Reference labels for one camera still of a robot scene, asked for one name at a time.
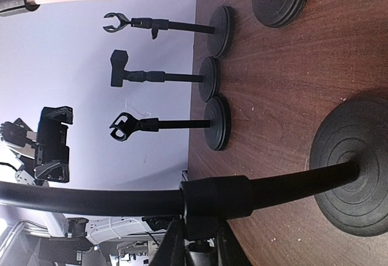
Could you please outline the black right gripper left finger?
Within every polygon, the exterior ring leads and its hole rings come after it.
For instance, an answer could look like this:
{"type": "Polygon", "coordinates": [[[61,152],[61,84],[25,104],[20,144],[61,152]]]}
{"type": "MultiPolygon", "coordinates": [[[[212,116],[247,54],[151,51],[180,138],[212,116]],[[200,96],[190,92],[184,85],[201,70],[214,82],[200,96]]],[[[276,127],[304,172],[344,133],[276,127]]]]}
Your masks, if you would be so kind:
{"type": "Polygon", "coordinates": [[[170,223],[167,232],[149,265],[185,265],[184,222],[182,220],[170,223]]]}

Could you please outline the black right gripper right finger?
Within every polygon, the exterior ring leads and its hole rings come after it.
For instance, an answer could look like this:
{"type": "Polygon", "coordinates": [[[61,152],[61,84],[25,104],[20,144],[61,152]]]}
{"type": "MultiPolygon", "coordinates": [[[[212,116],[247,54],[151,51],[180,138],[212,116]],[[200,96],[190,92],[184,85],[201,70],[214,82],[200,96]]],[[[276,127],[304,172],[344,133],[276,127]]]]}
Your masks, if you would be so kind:
{"type": "Polygon", "coordinates": [[[215,265],[251,266],[241,244],[226,220],[216,218],[215,265]]]}

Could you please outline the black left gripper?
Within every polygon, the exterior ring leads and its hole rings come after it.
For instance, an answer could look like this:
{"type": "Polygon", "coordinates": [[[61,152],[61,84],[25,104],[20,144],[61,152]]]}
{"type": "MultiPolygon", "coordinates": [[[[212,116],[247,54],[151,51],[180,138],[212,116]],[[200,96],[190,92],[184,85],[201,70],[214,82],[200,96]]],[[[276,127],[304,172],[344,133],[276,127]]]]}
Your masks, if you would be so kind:
{"type": "Polygon", "coordinates": [[[69,154],[67,146],[68,126],[73,124],[73,109],[69,106],[44,107],[36,136],[34,177],[38,180],[68,183],[69,154]]]}

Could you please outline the black stand of blue microphone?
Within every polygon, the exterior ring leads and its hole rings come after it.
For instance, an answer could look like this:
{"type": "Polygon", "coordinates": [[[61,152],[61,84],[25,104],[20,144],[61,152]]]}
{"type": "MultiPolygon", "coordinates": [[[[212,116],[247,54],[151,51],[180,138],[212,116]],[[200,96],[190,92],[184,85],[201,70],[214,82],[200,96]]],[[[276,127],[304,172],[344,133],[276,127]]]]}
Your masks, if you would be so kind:
{"type": "Polygon", "coordinates": [[[110,135],[123,142],[137,131],[158,132],[173,129],[204,130],[206,143],[213,151],[222,151],[227,147],[232,128],[230,105],[224,95],[212,97],[204,110],[202,120],[161,121],[158,118],[136,119],[130,113],[122,112],[111,124],[110,135]]]}

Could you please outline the black stand of purple microphone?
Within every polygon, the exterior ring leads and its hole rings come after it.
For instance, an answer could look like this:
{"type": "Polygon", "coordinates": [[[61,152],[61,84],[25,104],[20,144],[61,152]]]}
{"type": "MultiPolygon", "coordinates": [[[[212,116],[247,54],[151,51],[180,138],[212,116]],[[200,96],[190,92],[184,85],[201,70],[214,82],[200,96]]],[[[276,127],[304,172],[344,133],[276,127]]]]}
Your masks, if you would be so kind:
{"type": "Polygon", "coordinates": [[[101,191],[1,183],[1,203],[87,216],[236,219],[313,196],[323,215],[354,236],[387,232],[387,101],[355,98],[335,107],[312,142],[309,169],[269,178],[183,182],[179,190],[101,191]]]}

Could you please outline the black stand of glitter microphone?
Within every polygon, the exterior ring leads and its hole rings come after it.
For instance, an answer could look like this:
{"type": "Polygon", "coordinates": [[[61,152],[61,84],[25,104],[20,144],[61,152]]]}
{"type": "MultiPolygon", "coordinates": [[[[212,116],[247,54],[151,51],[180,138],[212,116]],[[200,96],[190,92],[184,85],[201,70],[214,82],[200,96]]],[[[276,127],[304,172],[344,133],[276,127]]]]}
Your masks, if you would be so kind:
{"type": "Polygon", "coordinates": [[[197,75],[174,74],[164,71],[127,71],[125,66],[129,56],[124,50],[114,50],[110,63],[112,66],[111,87],[122,87],[124,81],[129,82],[192,82],[198,84],[199,95],[204,102],[208,102],[219,92],[221,83],[221,69],[219,60],[209,56],[204,58],[197,75]]]}

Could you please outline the black clamp microphone stand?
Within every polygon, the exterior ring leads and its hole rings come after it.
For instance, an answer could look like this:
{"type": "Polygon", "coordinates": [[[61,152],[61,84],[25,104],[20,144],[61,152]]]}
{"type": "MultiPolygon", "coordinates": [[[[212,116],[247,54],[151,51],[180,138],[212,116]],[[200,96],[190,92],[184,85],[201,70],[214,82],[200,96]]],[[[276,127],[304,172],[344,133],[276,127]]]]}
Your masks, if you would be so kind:
{"type": "Polygon", "coordinates": [[[108,33],[116,33],[127,26],[143,28],[151,31],[152,39],[158,37],[161,30],[180,30],[185,32],[202,33],[207,35],[207,49],[211,56],[224,58],[227,56],[235,31],[235,12],[227,5],[218,7],[207,25],[174,22],[168,19],[132,18],[128,19],[122,13],[108,13],[105,18],[116,18],[118,26],[108,25],[103,29],[108,33]]]}

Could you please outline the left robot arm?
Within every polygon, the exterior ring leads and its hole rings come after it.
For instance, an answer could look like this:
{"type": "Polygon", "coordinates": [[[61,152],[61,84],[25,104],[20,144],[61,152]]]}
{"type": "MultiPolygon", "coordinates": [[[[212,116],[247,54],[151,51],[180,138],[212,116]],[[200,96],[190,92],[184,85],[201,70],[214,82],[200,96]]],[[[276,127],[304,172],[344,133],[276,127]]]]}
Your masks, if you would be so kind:
{"type": "Polygon", "coordinates": [[[47,186],[49,181],[70,181],[67,130],[72,124],[73,109],[68,106],[44,107],[37,131],[20,118],[1,124],[1,141],[22,163],[15,173],[18,183],[47,186]]]}

